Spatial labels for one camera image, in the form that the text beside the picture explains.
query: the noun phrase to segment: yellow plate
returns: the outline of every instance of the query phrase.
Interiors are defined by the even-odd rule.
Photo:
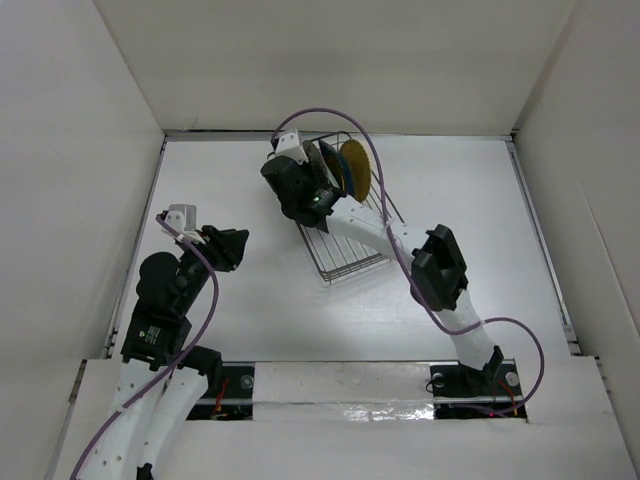
[[[350,139],[342,144],[340,153],[351,170],[354,190],[353,198],[362,203],[369,195],[369,190],[371,190],[371,165],[369,164],[367,151],[360,142]]]

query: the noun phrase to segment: red wire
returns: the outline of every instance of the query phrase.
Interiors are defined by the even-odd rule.
[[[504,388],[507,393],[509,394],[509,396],[511,397],[511,402],[513,403],[513,413],[515,414],[515,416],[518,416],[518,409],[516,408],[516,396],[513,394],[513,392],[511,391],[511,389],[507,386],[506,383],[504,383],[502,380],[498,380],[498,383],[500,384],[500,386],[502,388]]]
[[[222,390],[220,390],[220,393],[218,394],[218,396],[216,397],[216,406],[213,409],[213,413],[214,415],[219,412],[220,410],[222,410],[222,407],[220,407],[220,402],[222,401],[222,397],[224,397],[225,392],[227,391],[227,386],[229,385],[229,379],[227,378],[224,383],[222,384]]]

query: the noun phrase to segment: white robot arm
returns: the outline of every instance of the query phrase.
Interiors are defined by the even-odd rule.
[[[382,215],[347,196],[329,181],[321,183],[297,131],[284,132],[275,144],[275,156],[261,169],[280,200],[284,215],[306,227],[356,240],[396,259]],[[438,225],[424,232],[390,220],[398,261],[410,266],[411,277],[444,327],[460,331],[478,324],[468,291],[466,264],[450,229]],[[503,360],[500,348],[480,325],[468,333],[452,335],[461,366],[460,381],[467,396],[490,384]]]
[[[171,205],[163,222],[189,238],[213,270],[229,272],[242,261],[247,230],[196,231],[191,205]],[[191,249],[183,250],[180,259],[159,252],[140,266],[110,417],[73,480],[152,480],[195,403],[221,384],[219,352],[199,346],[182,352],[191,329],[187,312],[210,276]],[[173,370],[168,380],[167,370]]]

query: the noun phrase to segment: metal wire rack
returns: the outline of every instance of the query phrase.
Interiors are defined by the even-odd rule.
[[[339,131],[320,135],[309,140],[316,144],[319,140],[324,140],[333,145],[336,150],[339,150],[342,143],[350,138],[352,137],[348,132]],[[371,175],[371,190],[363,203],[372,210],[382,213],[380,181],[373,171]],[[386,198],[388,205],[391,206],[390,215],[404,223],[393,200],[388,194]],[[318,273],[325,282],[331,283],[340,277],[361,271],[388,259],[385,255],[355,240],[327,234],[318,229],[307,228],[300,224],[298,224],[298,230]]]

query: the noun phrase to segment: white wall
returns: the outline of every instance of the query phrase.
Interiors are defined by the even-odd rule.
[[[163,128],[508,134],[575,0],[95,0]],[[298,122],[331,129],[327,116]]]
[[[640,469],[640,3],[581,1],[516,137],[586,353]]]
[[[0,365],[99,353],[162,138],[90,0],[0,5]]]

